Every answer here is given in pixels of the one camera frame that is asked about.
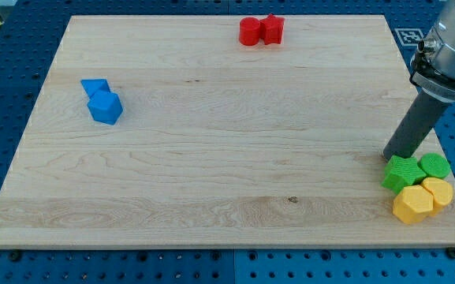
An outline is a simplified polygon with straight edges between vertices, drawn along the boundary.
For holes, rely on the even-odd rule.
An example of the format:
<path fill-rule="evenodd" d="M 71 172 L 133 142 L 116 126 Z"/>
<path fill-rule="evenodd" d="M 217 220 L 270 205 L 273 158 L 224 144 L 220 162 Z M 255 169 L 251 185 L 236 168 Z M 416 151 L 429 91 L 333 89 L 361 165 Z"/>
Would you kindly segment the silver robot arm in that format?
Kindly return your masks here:
<path fill-rule="evenodd" d="M 455 0 L 442 7 L 411 61 L 410 81 L 428 94 L 455 102 Z"/>

